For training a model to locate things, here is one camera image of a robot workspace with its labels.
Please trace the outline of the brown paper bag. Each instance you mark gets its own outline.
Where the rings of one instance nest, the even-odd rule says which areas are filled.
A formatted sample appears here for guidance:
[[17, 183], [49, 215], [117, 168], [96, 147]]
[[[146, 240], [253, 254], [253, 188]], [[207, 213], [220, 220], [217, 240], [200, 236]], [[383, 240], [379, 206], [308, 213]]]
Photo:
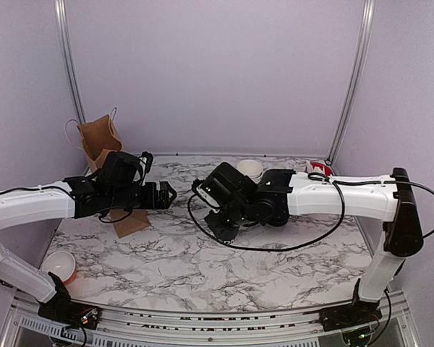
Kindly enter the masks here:
[[[85, 154], [88, 167], [92, 172], [101, 168], [108, 157], [108, 154], [121, 152], [124, 144], [114, 125], [117, 107], [114, 107], [109, 114], [102, 116], [95, 121], [85, 124], [79, 123], [76, 119], [70, 119], [64, 125], [64, 133], [68, 142], [76, 149], [82, 150]], [[80, 134], [80, 145], [76, 145], [69, 134], [69, 124], [74, 122]], [[114, 223], [116, 235], [119, 239], [130, 236], [141, 231], [151, 223], [145, 210], [133, 210], [129, 217]]]

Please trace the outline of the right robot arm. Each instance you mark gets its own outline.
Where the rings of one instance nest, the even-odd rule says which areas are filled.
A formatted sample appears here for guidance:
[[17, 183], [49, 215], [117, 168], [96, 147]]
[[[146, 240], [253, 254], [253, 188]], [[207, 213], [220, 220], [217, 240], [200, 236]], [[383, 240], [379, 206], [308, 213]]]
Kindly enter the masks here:
[[423, 235], [407, 171], [395, 168], [375, 178], [270, 169], [255, 183], [229, 163], [221, 163], [192, 191], [210, 208], [205, 223], [213, 239], [230, 245], [251, 223], [284, 226], [292, 216], [325, 214], [372, 218], [383, 224], [379, 248], [356, 282], [348, 304], [320, 310], [324, 331], [380, 319], [379, 303], [405, 259], [418, 253]]

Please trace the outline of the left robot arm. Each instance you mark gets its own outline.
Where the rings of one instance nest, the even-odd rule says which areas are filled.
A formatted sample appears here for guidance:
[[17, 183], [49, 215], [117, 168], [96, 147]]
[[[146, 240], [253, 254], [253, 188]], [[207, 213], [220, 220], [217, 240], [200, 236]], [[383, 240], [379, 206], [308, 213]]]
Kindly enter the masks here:
[[[53, 219], [81, 219], [112, 210], [127, 217], [135, 210], [166, 210], [176, 198], [167, 181], [147, 182], [153, 155], [110, 152], [101, 168], [88, 176], [73, 176], [52, 184], [15, 187], [0, 192], [0, 231]], [[39, 315], [50, 320], [86, 324], [98, 308], [74, 302], [63, 279], [30, 265], [0, 242], [0, 282], [31, 295]]]

